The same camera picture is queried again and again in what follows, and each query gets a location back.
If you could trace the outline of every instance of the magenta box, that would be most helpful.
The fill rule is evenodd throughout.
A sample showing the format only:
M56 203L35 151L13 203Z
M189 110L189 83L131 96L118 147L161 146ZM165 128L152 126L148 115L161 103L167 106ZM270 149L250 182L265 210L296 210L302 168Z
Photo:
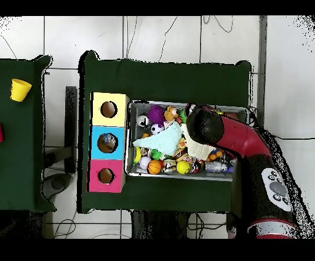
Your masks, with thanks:
M115 178L111 183L104 184L98 179L102 169L110 169L114 173ZM123 160L91 159L89 177L89 192L120 193L125 182Z

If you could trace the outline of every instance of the green tablecloth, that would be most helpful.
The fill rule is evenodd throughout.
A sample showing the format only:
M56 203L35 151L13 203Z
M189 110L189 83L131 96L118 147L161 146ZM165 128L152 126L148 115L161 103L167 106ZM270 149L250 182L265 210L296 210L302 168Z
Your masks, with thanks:
M86 52L79 63L81 133L78 142L79 161L82 160L78 173L79 211L86 212L91 208L229 211L230 182L127 176L120 194L86 192L90 93L122 93L131 100L247 107L250 63L145 63L126 59L97 60L95 55L93 51Z
M50 56L32 61L0 60L0 209L54 211L41 196L43 167L42 72ZM12 79L32 84L22 102L10 99Z

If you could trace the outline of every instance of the yellow box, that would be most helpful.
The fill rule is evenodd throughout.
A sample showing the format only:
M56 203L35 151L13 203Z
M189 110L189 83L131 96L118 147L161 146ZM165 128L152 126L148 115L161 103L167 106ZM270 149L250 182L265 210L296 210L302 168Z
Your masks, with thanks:
M127 119L127 105L129 98L126 94L109 94L103 92L93 92L93 126L108 126L108 127L125 127ZM114 116L106 114L105 108L115 110Z

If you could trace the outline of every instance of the white cloth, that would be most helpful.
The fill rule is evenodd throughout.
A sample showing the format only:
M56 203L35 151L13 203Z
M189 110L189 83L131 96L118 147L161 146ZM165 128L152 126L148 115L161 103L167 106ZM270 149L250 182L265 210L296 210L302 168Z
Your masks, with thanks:
M184 123L181 124L181 130L183 131L183 134L185 136L188 155L197 159L203 159L205 161L211 151L215 149L215 147L195 142L189 136L186 124Z

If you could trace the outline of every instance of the plush toy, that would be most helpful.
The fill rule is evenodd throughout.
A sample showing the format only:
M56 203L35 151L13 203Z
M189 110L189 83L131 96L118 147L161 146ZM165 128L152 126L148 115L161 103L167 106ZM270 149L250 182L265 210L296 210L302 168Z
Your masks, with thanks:
M139 161L139 167L146 170L148 168L150 161L151 161L151 158L147 156L142 157Z
M156 134L160 133L163 130L164 130L164 126L159 127L158 124L153 124L151 126L151 132L152 132L153 135L156 135Z
M184 110L182 110L181 112L180 112L180 115L179 115L179 117L178 118L180 118L181 119L181 122L182 123L186 123L186 115L185 115L185 111Z
M140 115L138 118L137 118L137 125L142 127L142 128L148 128L150 124L150 121L149 121L149 118L145 115Z
M178 117L176 108L168 106L164 113L164 117L167 121L173 121L174 118Z
M159 105L153 105L148 112L148 118L153 124L158 124L159 127L163 127L164 118L164 110Z
M156 161L158 161L162 157L162 155L163 154L159 152L158 150L155 150L155 149L152 150L151 157L155 159Z

